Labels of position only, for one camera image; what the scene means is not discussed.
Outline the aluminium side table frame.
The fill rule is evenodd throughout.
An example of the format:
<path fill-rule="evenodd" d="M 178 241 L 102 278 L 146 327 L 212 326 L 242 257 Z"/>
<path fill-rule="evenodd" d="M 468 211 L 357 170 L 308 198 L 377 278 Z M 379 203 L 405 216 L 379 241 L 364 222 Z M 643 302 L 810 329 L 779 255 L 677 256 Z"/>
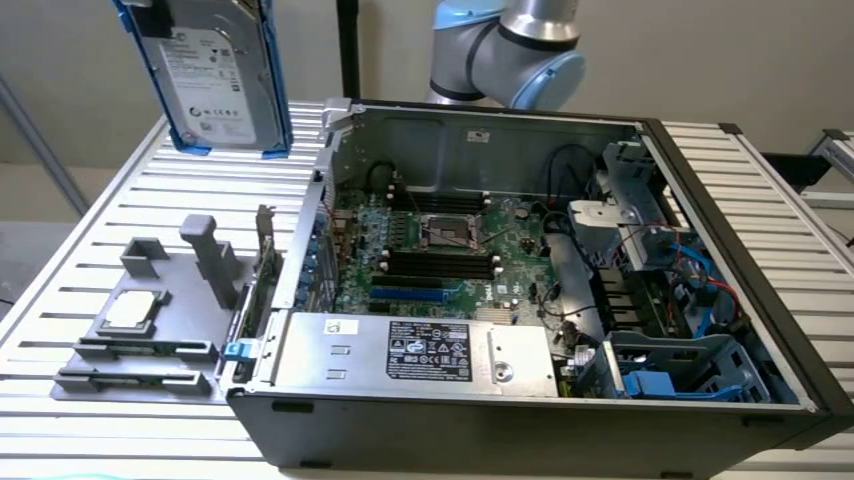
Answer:
<path fill-rule="evenodd" d="M 812 208 L 854 211 L 854 131 L 824 129 L 806 153 L 762 153 Z"/>

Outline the black vertical pole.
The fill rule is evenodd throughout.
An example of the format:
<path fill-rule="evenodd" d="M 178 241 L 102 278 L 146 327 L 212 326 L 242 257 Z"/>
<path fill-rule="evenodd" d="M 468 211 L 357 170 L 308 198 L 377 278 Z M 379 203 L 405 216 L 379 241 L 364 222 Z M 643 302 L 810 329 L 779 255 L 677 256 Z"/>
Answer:
<path fill-rule="evenodd" d="M 335 0 L 343 95 L 361 97 L 359 61 L 359 0 Z"/>

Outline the silver power supply unit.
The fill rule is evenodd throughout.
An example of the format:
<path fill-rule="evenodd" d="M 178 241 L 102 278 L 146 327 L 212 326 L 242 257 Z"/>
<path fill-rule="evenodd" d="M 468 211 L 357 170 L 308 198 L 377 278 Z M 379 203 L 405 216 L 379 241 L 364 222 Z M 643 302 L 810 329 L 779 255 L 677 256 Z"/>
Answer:
<path fill-rule="evenodd" d="M 435 398 L 557 395 L 539 326 L 296 313 L 272 385 L 281 391 Z"/>

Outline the blue plastic disk bay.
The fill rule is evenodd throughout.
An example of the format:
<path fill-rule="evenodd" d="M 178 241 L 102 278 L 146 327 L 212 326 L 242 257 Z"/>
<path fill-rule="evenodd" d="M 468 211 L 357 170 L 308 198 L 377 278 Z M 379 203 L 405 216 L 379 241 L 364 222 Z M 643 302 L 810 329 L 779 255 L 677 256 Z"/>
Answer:
<path fill-rule="evenodd" d="M 743 346 L 714 334 L 651 338 L 631 331 L 605 337 L 595 355 L 603 394 L 617 399 L 767 403 L 771 396 Z"/>

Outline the blue expansion slot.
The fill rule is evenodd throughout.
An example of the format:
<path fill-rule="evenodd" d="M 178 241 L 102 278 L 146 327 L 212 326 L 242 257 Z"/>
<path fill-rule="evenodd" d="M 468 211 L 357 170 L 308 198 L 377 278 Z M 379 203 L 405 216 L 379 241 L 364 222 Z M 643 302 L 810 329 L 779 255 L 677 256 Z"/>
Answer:
<path fill-rule="evenodd" d="M 445 292 L 441 289 L 372 288 L 369 297 L 389 301 L 443 303 L 445 301 Z"/>

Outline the black open PC case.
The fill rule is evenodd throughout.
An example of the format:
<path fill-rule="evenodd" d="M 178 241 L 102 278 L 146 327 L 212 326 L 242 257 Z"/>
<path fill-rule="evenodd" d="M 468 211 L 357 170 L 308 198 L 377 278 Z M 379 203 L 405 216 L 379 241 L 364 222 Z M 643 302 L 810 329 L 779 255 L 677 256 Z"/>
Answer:
<path fill-rule="evenodd" d="M 795 317 L 854 304 L 854 278 L 830 236 L 800 224 L 792 193 L 719 127 L 427 104 L 332 100 L 317 165 L 257 331 L 256 359 L 226 362 L 225 401 L 264 459 L 285 468 L 704 479 L 775 449 L 804 449 L 854 425 L 854 402 Z M 665 218 L 691 236 L 671 267 L 599 267 L 572 226 L 605 146 L 645 145 Z M 333 308 L 333 207 L 351 189 L 528 196 L 571 237 L 596 319 L 573 321 L 571 354 L 553 358 L 557 395 L 356 396 L 272 385 L 285 323 Z M 595 378 L 615 331 L 651 338 L 714 334 L 743 346 L 767 403 L 617 399 Z"/>

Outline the green motherboard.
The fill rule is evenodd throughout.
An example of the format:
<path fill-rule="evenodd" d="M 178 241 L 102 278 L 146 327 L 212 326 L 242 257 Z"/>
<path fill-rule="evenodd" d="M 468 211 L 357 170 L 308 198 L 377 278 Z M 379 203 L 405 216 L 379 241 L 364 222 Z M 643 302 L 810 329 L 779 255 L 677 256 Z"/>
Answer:
<path fill-rule="evenodd" d="M 424 214 L 395 211 L 384 195 L 344 191 L 333 207 L 337 287 L 333 308 L 341 313 L 480 320 L 497 325 L 539 326 L 551 342 L 553 358 L 569 356 L 579 338 L 576 327 L 559 311 L 559 285 L 544 239 L 557 222 L 547 206 L 528 196 L 479 194 L 485 207 L 479 217 L 480 249 L 416 246 L 417 219 Z M 488 255 L 496 267 L 492 280 L 389 275 L 383 259 L 391 252 Z M 441 289 L 443 303 L 372 299 L 372 288 Z"/>

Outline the green graphics card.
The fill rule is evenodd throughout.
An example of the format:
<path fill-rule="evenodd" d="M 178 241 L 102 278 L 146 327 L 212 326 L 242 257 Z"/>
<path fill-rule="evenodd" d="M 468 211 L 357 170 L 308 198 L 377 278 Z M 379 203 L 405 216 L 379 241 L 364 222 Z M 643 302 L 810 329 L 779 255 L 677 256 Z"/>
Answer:
<path fill-rule="evenodd" d="M 254 222 L 259 251 L 252 266 L 252 278 L 244 285 L 244 295 L 236 317 L 234 340 L 256 337 L 265 319 L 269 295 L 275 291 L 281 257 L 275 245 L 273 216 L 273 207 L 267 205 L 257 207 Z"/>

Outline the silver CPU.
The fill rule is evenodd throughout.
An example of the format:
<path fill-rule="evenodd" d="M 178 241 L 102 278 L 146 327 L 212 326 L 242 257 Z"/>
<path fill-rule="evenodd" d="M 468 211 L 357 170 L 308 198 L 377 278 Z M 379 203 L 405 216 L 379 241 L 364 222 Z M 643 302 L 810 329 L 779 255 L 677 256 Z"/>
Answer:
<path fill-rule="evenodd" d="M 149 319 L 161 297 L 160 291 L 122 291 L 104 314 L 108 325 L 112 328 L 136 328 Z"/>

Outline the black RAM slot bank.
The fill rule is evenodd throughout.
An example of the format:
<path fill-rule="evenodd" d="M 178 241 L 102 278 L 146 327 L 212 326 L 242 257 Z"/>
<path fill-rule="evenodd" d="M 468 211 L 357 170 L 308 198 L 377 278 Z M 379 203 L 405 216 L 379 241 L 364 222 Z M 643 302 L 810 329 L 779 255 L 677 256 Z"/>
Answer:
<path fill-rule="evenodd" d="M 395 192 L 389 205 L 395 211 L 471 215 L 485 207 L 479 195 L 411 191 Z"/>
<path fill-rule="evenodd" d="M 391 252 L 383 259 L 389 275 L 471 280 L 492 280 L 495 269 L 488 255 L 429 252 Z"/>

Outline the grey plastic parts rack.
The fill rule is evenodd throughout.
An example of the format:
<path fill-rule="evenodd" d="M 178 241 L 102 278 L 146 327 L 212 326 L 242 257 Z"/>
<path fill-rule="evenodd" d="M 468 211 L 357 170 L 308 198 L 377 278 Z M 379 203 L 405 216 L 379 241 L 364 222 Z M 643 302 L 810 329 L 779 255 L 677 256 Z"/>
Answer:
<path fill-rule="evenodd" d="M 73 355 L 53 376 L 58 401 L 218 405 L 222 349 L 252 260 L 214 237 L 216 220 L 190 214 L 178 237 L 190 252 L 170 253 L 136 237 L 120 261 L 124 273 Z M 104 314 L 125 290 L 160 291 L 160 303 L 136 328 L 112 328 Z"/>

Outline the grey metal frame leg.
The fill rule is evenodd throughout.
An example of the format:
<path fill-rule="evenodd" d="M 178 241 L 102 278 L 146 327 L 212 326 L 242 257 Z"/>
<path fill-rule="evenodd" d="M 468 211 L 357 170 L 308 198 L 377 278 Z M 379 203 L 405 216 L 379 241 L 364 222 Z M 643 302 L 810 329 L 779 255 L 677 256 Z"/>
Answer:
<path fill-rule="evenodd" d="M 41 132 L 34 125 L 24 106 L 0 75 L 0 105 L 5 110 L 20 135 L 24 138 L 54 186 L 69 207 L 82 217 L 89 209 L 89 202 L 65 166 L 58 160 Z"/>

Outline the CPU socket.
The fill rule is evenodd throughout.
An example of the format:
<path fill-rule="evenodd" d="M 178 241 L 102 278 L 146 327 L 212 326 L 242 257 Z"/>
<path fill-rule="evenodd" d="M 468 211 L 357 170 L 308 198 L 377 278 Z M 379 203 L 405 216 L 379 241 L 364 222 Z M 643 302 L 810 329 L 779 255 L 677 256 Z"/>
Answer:
<path fill-rule="evenodd" d="M 480 249 L 479 217 L 461 214 L 424 214 L 417 219 L 416 246 L 421 249 L 448 247 Z"/>

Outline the grey metal disk bay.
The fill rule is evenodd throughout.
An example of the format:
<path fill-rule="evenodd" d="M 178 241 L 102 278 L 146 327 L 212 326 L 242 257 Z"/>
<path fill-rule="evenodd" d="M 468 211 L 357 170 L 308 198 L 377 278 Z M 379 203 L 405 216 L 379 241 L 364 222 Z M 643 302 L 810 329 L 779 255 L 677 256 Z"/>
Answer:
<path fill-rule="evenodd" d="M 653 186 L 657 172 L 644 144 L 619 141 L 605 146 L 585 198 L 568 207 L 577 240 L 599 267 L 643 271 L 675 263 L 676 242 L 691 233 L 665 218 Z"/>

